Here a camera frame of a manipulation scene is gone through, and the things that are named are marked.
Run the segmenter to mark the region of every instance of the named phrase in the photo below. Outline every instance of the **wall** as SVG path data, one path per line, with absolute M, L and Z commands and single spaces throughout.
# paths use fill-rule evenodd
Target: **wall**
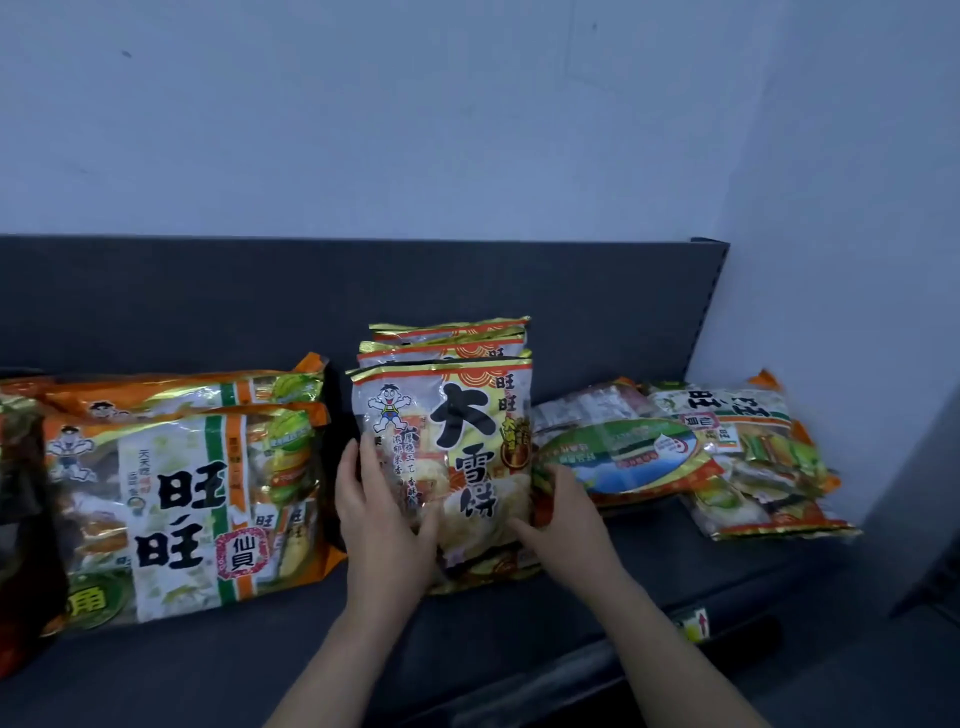
M 782 0 L 13 0 L 0 231 L 709 232 Z
M 958 34 L 952 0 L 796 3 L 718 226 L 691 374 L 773 368 L 855 519 L 960 382 Z

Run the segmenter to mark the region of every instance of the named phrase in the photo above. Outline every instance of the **green stripe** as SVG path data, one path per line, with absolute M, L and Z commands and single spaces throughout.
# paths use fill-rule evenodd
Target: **green stripe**
M 206 438 L 206 456 L 212 462 L 213 460 L 222 460 L 224 458 L 224 417 L 223 415 L 207 415 L 204 425 L 204 437 Z M 223 491 L 217 491 L 218 496 L 226 494 L 226 488 Z M 213 535 L 221 536 L 229 531 L 227 523 L 227 507 L 225 505 L 213 509 Z M 237 600 L 237 592 L 232 581 L 217 579 L 217 591 L 220 592 L 220 602 L 222 604 L 233 604 Z
M 235 407 L 237 404 L 236 389 L 232 384 L 220 385 L 220 400 L 224 407 Z

